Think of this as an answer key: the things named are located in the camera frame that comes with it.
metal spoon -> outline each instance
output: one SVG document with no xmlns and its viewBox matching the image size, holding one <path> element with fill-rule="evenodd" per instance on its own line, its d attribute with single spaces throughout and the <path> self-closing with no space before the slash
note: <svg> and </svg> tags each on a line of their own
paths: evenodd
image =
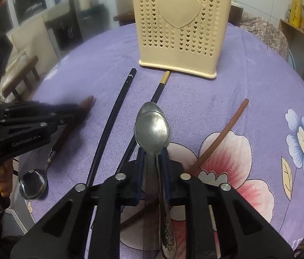
<svg viewBox="0 0 304 259">
<path fill-rule="evenodd" d="M 79 107 L 84 108 L 86 112 L 89 112 L 92 103 L 93 103 L 93 96 L 86 98 L 79 104 Z M 48 161 L 46 167 L 44 169 L 31 169 L 27 173 L 25 173 L 19 183 L 19 191 L 21 196 L 26 200 L 34 200 L 41 197 L 45 190 L 48 187 L 48 177 L 47 171 L 49 165 L 53 158 L 59 153 L 69 137 L 70 133 L 76 127 L 77 124 L 69 124 L 63 130 L 61 136 L 58 138 L 52 149 L 50 150 Z"/>
<path fill-rule="evenodd" d="M 156 167 L 159 179 L 159 244 L 164 258 L 176 255 L 175 234 L 171 225 L 169 207 L 163 188 L 158 162 L 160 151 L 170 143 L 170 125 L 161 109 L 153 102 L 145 103 L 136 118 L 134 134 L 136 142 L 147 154 L 147 166 Z"/>
<path fill-rule="evenodd" d="M 50 154 L 45 169 L 31 169 L 22 176 L 19 182 L 19 191 L 24 199 L 31 201 L 44 194 L 48 187 L 47 170 L 51 163 Z"/>
</svg>

metal screw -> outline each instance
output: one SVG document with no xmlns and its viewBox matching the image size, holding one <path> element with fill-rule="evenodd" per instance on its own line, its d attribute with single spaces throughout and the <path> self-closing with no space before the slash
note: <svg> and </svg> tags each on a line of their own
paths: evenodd
<svg viewBox="0 0 304 259">
<path fill-rule="evenodd" d="M 119 181 L 126 179 L 126 175 L 124 173 L 117 173 L 115 178 Z"/>
<path fill-rule="evenodd" d="M 229 183 L 223 183 L 220 185 L 220 189 L 222 189 L 223 191 L 230 191 L 231 185 Z"/>
<path fill-rule="evenodd" d="M 192 176 L 189 173 L 182 173 L 180 175 L 181 179 L 183 180 L 189 180 L 190 178 L 192 178 Z"/>
<path fill-rule="evenodd" d="M 82 192 L 86 189 L 86 185 L 83 183 L 79 183 L 75 186 L 75 191 Z"/>
</svg>

beige plastic basket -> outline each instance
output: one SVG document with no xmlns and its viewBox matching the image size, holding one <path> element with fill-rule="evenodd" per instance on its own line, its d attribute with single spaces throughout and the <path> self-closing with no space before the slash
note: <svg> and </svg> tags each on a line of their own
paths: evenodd
<svg viewBox="0 0 304 259">
<path fill-rule="evenodd" d="M 231 0 L 133 0 L 142 66 L 216 77 Z"/>
</svg>

spoon bowl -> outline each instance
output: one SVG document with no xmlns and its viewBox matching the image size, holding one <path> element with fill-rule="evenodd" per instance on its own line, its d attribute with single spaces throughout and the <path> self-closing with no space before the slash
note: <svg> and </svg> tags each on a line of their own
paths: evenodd
<svg viewBox="0 0 304 259">
<path fill-rule="evenodd" d="M 41 197 L 48 186 L 48 179 L 44 169 L 32 169 L 25 173 L 19 183 L 21 196 L 26 200 Z"/>
<path fill-rule="evenodd" d="M 134 134 L 137 144 L 148 154 L 158 154 L 170 143 L 170 127 L 164 116 L 155 111 L 138 115 Z"/>
<path fill-rule="evenodd" d="M 159 114 L 161 114 L 164 118 L 166 118 L 165 114 L 163 113 L 163 111 L 159 108 L 159 106 L 157 104 L 155 104 L 154 102 L 146 102 L 142 105 L 142 107 L 139 110 L 139 113 L 137 114 L 137 117 L 141 114 L 144 114 L 146 112 L 157 112 Z"/>
</svg>

patterned cloth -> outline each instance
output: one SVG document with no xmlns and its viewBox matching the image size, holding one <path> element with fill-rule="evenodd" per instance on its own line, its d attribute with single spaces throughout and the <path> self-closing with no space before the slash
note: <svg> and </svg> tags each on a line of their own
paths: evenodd
<svg viewBox="0 0 304 259">
<path fill-rule="evenodd" d="M 164 74 L 140 67 L 139 58 L 136 27 L 131 24 L 80 45 L 42 82 L 34 100 L 78 103 L 93 95 L 96 102 L 88 119 L 53 160 L 48 170 L 48 195 L 32 201 L 34 219 L 39 220 L 77 183 L 86 182 L 113 104 L 135 67 L 136 76 L 106 145 L 95 184 L 115 173 L 132 137 L 136 115 Z M 247 108 L 201 166 L 198 177 L 213 185 L 230 183 L 296 248 L 304 237 L 304 82 L 253 34 L 228 25 L 214 80 L 171 73 L 158 102 L 171 126 L 169 155 L 189 167 L 245 98 L 249 99 Z M 50 145 L 20 157 L 20 174 L 44 167 L 58 135 Z M 125 207 L 122 218 L 131 212 L 132 208 Z M 172 220 L 179 243 L 177 258 L 184 258 L 182 207 L 172 210 Z M 121 233 L 121 258 L 142 258 L 141 227 L 137 223 Z"/>
<path fill-rule="evenodd" d="M 287 61 L 289 57 L 289 44 L 287 43 L 286 37 L 268 20 L 243 12 L 238 27 L 254 34 Z"/>
</svg>

